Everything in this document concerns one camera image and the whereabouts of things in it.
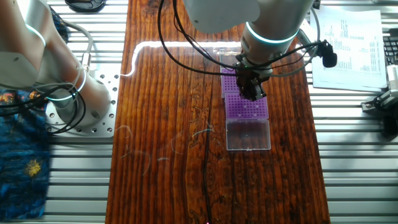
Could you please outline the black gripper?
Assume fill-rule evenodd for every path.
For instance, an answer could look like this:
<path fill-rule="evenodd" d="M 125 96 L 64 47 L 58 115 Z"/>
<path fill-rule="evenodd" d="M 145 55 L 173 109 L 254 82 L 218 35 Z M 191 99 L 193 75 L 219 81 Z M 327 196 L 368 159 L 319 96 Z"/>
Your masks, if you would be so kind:
<path fill-rule="evenodd" d="M 236 70 L 236 75 L 236 83 L 243 98 L 257 101 L 267 96 L 259 81 L 259 73 L 253 70 Z"/>

